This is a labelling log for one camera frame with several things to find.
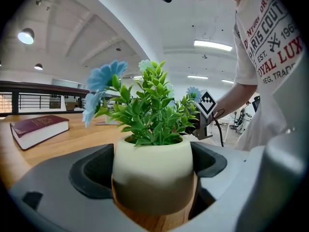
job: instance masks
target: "ceiling light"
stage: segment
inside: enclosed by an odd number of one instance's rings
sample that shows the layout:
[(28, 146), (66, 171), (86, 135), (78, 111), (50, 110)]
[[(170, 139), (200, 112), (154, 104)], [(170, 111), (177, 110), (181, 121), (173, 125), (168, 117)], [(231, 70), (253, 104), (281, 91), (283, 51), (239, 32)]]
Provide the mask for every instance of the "ceiling light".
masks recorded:
[(228, 52), (230, 52), (233, 49), (233, 47), (231, 47), (229, 45), (219, 44), (219, 43), (209, 42), (209, 41), (197, 41), (197, 40), (194, 41), (194, 46), (212, 47), (212, 48), (225, 50), (225, 51), (228, 51)]
[(17, 37), (24, 44), (33, 44), (34, 42), (34, 32), (30, 28), (23, 29)]
[(206, 76), (198, 76), (198, 75), (189, 75), (188, 78), (208, 79), (208, 77)]
[(133, 79), (135, 79), (135, 80), (143, 80), (143, 77), (139, 75), (139, 76), (134, 76)]
[(234, 82), (232, 82), (232, 81), (228, 81), (228, 80), (224, 80), (224, 79), (222, 79), (221, 82), (224, 82), (224, 83), (232, 83), (232, 84), (234, 83)]
[(36, 65), (34, 66), (34, 68), (35, 68), (36, 70), (39, 70), (39, 71), (43, 70), (42, 64), (36, 64)]

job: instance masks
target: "black cable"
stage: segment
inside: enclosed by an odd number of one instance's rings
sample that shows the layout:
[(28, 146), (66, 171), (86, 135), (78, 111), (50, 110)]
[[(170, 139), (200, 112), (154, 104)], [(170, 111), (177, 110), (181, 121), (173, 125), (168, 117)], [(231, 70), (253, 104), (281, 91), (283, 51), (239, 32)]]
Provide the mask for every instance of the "black cable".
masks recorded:
[(224, 144), (223, 144), (223, 137), (222, 137), (222, 130), (221, 130), (221, 127), (220, 127), (220, 124), (217, 120), (217, 118), (219, 118), (220, 116), (222, 116), (225, 112), (224, 108), (220, 108), (217, 113), (219, 113), (219, 111), (222, 111), (221, 114), (217, 115), (216, 117), (213, 117), (214, 121), (216, 122), (216, 125), (219, 129), (219, 134), (220, 134), (220, 141), (221, 141), (221, 146), (224, 147)]
[(213, 118), (213, 119), (214, 119), (214, 121), (216, 122), (216, 125), (217, 125), (217, 127), (218, 127), (218, 129), (219, 129), (221, 146), (224, 147), (224, 145), (223, 145), (223, 137), (222, 137), (221, 127), (220, 127), (219, 122), (217, 121), (217, 119), (216, 119), (216, 118)]

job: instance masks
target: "book cover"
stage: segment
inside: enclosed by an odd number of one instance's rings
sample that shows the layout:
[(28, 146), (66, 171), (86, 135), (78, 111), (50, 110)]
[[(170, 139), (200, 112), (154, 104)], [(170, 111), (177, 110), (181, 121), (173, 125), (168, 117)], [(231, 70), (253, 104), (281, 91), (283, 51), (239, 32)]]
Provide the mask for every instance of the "book cover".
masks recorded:
[(18, 122), (10, 123), (10, 125), (11, 128), (16, 132), (17, 136), (20, 138), (29, 132), (33, 132), (64, 121), (69, 120), (67, 118), (62, 118), (55, 115), (47, 115), (21, 120)]

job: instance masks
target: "round ceiling lamp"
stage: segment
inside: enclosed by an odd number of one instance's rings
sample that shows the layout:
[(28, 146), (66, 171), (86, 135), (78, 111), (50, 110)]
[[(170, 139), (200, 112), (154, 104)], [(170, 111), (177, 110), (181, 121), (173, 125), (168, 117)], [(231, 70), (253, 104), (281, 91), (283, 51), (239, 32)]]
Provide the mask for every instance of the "round ceiling lamp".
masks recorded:
[(34, 32), (30, 28), (23, 29), (17, 37), (24, 44), (33, 44), (34, 42)]
[(39, 70), (39, 71), (43, 70), (42, 64), (36, 64), (36, 65), (34, 66), (34, 68), (35, 68), (36, 70)]

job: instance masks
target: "potted plant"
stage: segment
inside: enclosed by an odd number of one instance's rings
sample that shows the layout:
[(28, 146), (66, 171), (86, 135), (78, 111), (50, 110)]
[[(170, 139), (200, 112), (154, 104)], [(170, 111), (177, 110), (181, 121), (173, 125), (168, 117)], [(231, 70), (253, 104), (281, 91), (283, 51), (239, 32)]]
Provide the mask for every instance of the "potted plant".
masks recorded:
[[(87, 81), (83, 121), (88, 126), (93, 116), (106, 115), (121, 122), (129, 137), (118, 141), (112, 179), (117, 200), (123, 206), (146, 214), (166, 215), (183, 209), (193, 195), (193, 160), (190, 142), (180, 135), (198, 112), (194, 106), (200, 91), (190, 87), (181, 101), (175, 102), (172, 85), (166, 81), (165, 62), (143, 60), (139, 63), (143, 81), (136, 81), (140, 91), (130, 94), (119, 80), (125, 62), (114, 61), (93, 69)], [(113, 110), (106, 101), (106, 90), (117, 91)]]

